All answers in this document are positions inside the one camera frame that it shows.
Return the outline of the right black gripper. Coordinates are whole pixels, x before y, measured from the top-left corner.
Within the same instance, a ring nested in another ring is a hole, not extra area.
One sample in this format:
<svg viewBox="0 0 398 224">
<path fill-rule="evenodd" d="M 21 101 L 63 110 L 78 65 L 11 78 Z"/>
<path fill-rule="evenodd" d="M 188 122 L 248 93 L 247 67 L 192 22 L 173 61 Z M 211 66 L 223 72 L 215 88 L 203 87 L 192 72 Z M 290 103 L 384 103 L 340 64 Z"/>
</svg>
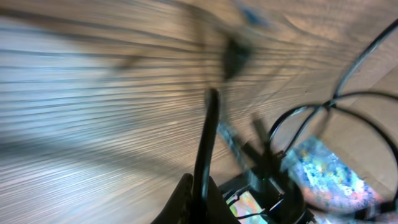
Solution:
<svg viewBox="0 0 398 224">
<path fill-rule="evenodd" d="M 228 208 L 239 221 L 313 223 L 299 186 L 281 171 L 282 153 L 260 155 L 253 149 L 234 151 L 243 172 L 219 186 Z"/>
</svg>

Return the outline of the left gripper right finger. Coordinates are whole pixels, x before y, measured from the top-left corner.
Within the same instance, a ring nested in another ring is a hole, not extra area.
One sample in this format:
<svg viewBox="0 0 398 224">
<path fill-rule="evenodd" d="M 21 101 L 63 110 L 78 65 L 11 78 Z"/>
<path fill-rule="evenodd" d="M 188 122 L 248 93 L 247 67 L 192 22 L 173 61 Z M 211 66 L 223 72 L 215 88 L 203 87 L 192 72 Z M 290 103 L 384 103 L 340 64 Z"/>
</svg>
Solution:
<svg viewBox="0 0 398 224">
<path fill-rule="evenodd" d="M 207 218 L 209 224 L 240 224 L 223 199 L 219 188 L 212 177 L 209 177 L 208 198 L 206 201 Z"/>
</svg>

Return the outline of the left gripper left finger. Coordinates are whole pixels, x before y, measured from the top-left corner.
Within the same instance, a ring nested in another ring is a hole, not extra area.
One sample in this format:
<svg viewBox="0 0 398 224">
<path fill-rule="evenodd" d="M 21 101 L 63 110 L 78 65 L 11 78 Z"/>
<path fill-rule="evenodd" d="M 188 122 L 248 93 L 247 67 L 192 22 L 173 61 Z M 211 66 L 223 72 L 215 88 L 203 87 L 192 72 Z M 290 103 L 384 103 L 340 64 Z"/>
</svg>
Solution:
<svg viewBox="0 0 398 224">
<path fill-rule="evenodd" d="M 193 176 L 189 173 L 184 174 L 164 208 L 151 224 L 177 224 L 181 219 L 184 219 L 186 217 L 186 205 L 192 197 L 192 183 Z"/>
</svg>

